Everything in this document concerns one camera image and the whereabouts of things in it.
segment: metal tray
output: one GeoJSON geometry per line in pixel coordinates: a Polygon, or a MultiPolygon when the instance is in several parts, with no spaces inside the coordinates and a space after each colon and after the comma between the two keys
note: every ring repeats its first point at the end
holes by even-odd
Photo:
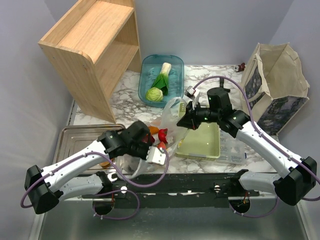
{"type": "MultiPolygon", "coordinates": [[[[58,139],[53,163],[58,163],[89,146],[103,132],[124,129],[122,124],[74,125],[65,127],[58,139]]],[[[100,165],[93,166],[83,174],[93,174],[104,170],[100,165]]]]}

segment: cabbage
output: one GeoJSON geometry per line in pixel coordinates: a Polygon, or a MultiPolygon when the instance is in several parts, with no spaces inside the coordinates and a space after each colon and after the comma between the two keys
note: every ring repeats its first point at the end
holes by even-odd
{"type": "Polygon", "coordinates": [[[164,94],[159,88],[152,87],[146,92],[145,98],[152,102],[161,102],[164,94]]]}

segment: white marble surface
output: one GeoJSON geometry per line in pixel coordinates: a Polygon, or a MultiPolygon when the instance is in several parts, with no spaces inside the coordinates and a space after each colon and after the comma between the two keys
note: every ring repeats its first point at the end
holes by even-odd
{"type": "MultiPolygon", "coordinates": [[[[241,73],[233,70],[233,66],[223,65],[204,65],[204,66],[185,66],[184,67],[184,88],[194,86],[199,80],[214,76],[226,76],[236,82],[241,81],[241,73]]],[[[151,122],[159,117],[162,108],[150,107],[145,105],[138,97],[139,73],[127,71],[114,90],[111,98],[111,105],[116,116],[116,122],[128,127],[136,120],[151,122]]],[[[207,80],[198,88],[201,90],[200,103],[207,103],[206,92],[210,88],[218,87],[219,79],[207,80]]],[[[230,89],[230,100],[234,109],[241,109],[239,92],[235,86],[225,81],[224,87],[230,89]]],[[[75,115],[74,125],[94,125],[109,124],[110,122],[85,115],[78,107],[75,115]]],[[[241,169],[248,169],[254,172],[274,172],[268,162],[262,159],[252,148],[245,145],[247,155],[244,165],[223,164],[216,161],[193,160],[181,157],[173,157],[170,160],[169,173],[234,173],[241,169]]],[[[157,168],[156,172],[161,172],[162,168],[157,168]]]]}

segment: white wall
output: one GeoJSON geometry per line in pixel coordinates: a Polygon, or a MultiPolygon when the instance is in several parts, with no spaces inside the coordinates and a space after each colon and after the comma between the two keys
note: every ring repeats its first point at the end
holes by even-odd
{"type": "MultiPolygon", "coordinates": [[[[76,0],[45,0],[57,21],[76,0]]],[[[142,59],[177,55],[185,64],[240,64],[268,43],[293,0],[135,0],[142,59]]]]}
{"type": "Polygon", "coordinates": [[[72,98],[38,46],[55,20],[43,0],[0,2],[0,239],[28,239],[26,170],[52,163],[72,98]]]}
{"type": "MultiPolygon", "coordinates": [[[[271,44],[290,42],[302,63],[302,72],[310,84],[310,101],[297,113],[279,135],[280,142],[302,157],[312,157],[318,163],[320,175],[320,1],[294,0],[271,44]]],[[[308,197],[318,197],[317,186],[308,197]]],[[[320,202],[307,203],[309,214],[320,239],[320,202]]]]}

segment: clear plastic bag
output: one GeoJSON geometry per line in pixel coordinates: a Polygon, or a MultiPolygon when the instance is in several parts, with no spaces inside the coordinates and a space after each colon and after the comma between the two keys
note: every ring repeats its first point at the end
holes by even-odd
{"type": "MultiPolygon", "coordinates": [[[[184,127],[177,126],[177,122],[181,119],[181,117],[178,117],[179,103],[184,103],[187,105],[187,102],[181,97],[174,97],[165,105],[161,117],[157,117],[152,122],[145,122],[145,124],[148,126],[154,126],[159,129],[167,129],[166,139],[168,144],[166,150],[169,158],[174,156],[179,142],[186,137],[188,131],[184,127]]],[[[155,134],[153,137],[155,139],[154,145],[156,146],[160,142],[158,135],[155,134]]],[[[152,173],[158,168],[162,167],[157,164],[147,163],[145,160],[126,154],[124,156],[117,157],[115,159],[115,163],[124,174],[128,174],[126,177],[129,179],[133,179],[143,173],[152,173]]]]}

